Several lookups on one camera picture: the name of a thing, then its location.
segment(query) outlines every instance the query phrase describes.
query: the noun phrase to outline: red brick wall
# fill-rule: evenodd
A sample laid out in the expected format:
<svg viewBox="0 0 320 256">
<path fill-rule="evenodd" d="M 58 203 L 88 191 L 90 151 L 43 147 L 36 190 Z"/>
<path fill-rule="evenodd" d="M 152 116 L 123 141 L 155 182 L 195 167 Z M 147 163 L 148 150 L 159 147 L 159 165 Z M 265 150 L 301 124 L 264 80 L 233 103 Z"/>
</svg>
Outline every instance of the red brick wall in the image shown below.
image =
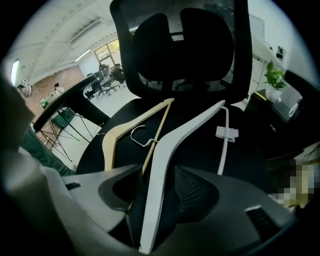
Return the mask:
<svg viewBox="0 0 320 256">
<path fill-rule="evenodd" d="M 50 93 L 55 91 L 54 85 L 56 83 L 59 83 L 59 86 L 63 87 L 64 91 L 66 91 L 82 81 L 84 78 L 85 77 L 80 68 L 78 66 L 74 66 L 54 73 L 53 75 L 47 76 L 36 82 L 32 87 L 31 97 L 25 99 L 27 107 L 34 113 L 33 122 L 36 121 L 44 111 L 42 106 L 40 106 L 40 101 L 46 97 L 50 97 Z M 42 130 L 52 133 L 48 123 Z M 46 142 L 46 139 L 41 135 L 41 133 L 38 132 L 37 135 L 42 142 Z"/>
</svg>

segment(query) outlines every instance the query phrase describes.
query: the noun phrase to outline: white plastic clip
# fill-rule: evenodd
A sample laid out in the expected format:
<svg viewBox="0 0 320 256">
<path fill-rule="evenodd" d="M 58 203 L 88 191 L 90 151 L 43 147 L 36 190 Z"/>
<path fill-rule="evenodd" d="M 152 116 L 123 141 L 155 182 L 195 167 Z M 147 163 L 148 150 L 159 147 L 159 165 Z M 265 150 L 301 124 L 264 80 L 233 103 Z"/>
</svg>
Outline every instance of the white plastic clip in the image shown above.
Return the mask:
<svg viewBox="0 0 320 256">
<path fill-rule="evenodd" d="M 227 137 L 229 142 L 235 142 L 235 138 L 239 137 L 239 130 L 217 126 L 215 136 L 221 139 Z"/>
</svg>

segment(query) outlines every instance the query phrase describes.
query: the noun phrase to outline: ceiling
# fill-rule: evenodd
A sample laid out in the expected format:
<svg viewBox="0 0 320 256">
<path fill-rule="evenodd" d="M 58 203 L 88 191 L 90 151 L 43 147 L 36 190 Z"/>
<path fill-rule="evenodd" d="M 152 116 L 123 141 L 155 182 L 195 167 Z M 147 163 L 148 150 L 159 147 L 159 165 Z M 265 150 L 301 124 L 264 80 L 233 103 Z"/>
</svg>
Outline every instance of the ceiling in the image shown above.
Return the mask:
<svg viewBox="0 0 320 256">
<path fill-rule="evenodd" d="M 7 60 L 19 59 L 21 78 L 30 84 L 59 70 L 75 66 L 74 62 L 88 49 L 95 50 L 117 38 L 110 14 L 111 0 L 49 0 L 25 25 Z M 90 24 L 100 20 L 79 40 L 72 40 Z"/>
</svg>

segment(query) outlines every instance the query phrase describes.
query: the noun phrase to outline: green plant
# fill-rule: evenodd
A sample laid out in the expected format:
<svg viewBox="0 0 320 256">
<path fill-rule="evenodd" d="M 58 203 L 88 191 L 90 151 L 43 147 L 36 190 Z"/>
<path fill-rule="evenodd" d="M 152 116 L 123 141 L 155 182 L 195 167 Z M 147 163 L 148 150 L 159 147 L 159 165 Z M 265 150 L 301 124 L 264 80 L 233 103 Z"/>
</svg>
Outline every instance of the green plant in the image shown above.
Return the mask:
<svg viewBox="0 0 320 256">
<path fill-rule="evenodd" d="M 46 97 L 46 98 L 43 98 L 41 101 L 40 101 L 40 105 L 41 107 L 43 107 L 44 109 L 48 106 L 48 104 L 50 103 L 51 101 L 51 98 L 50 97 Z"/>
<path fill-rule="evenodd" d="M 267 80 L 267 82 L 264 83 L 268 83 L 276 90 L 280 91 L 282 88 L 287 86 L 285 83 L 285 74 L 281 70 L 275 69 L 272 61 L 266 65 L 266 73 L 264 76 Z"/>
</svg>

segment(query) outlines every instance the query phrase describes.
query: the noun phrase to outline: ceiling light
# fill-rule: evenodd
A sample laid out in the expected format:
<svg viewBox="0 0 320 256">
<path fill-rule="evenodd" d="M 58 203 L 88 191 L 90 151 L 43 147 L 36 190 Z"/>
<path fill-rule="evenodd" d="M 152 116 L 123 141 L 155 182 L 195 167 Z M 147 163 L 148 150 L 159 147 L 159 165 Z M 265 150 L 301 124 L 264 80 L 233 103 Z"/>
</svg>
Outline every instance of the ceiling light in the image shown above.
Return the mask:
<svg viewBox="0 0 320 256">
<path fill-rule="evenodd" d="M 78 60 L 80 60 L 83 56 L 85 56 L 88 52 L 90 52 L 91 49 L 87 50 L 84 54 L 82 54 L 79 58 L 77 58 L 74 62 L 77 62 Z"/>
<path fill-rule="evenodd" d="M 17 74 L 18 74 L 18 67 L 19 67 L 19 60 L 17 59 L 13 64 L 12 64 L 12 70 L 11 70 L 11 83 L 13 86 L 16 86 L 16 79 L 17 79 Z"/>
</svg>

